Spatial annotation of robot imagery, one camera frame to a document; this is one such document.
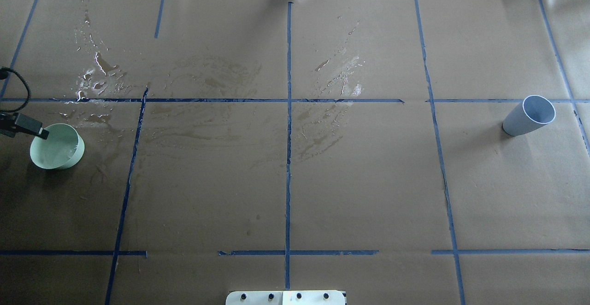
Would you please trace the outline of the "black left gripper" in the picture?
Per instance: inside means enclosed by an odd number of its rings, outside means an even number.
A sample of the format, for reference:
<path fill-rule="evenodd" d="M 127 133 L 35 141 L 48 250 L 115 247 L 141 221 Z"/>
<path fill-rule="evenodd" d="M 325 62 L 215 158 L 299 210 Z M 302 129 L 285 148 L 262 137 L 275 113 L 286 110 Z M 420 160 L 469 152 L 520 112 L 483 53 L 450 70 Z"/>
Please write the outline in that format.
<path fill-rule="evenodd" d="M 15 120 L 17 120 L 17 129 L 15 128 Z M 47 140 L 50 132 L 46 130 L 42 122 L 19 113 L 17 117 L 13 113 L 0 113 L 0 133 L 6 137 L 14 138 L 16 133 L 24 133 L 33 135 L 42 140 Z"/>

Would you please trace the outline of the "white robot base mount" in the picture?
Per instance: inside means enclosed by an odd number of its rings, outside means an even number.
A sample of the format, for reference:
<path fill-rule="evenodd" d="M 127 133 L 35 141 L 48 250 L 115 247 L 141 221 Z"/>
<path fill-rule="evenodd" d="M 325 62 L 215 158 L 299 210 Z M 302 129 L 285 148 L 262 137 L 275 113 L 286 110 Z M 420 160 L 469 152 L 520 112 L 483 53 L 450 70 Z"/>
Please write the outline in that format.
<path fill-rule="evenodd" d="M 346 305 L 339 290 L 285 290 L 230 292 L 226 305 Z"/>

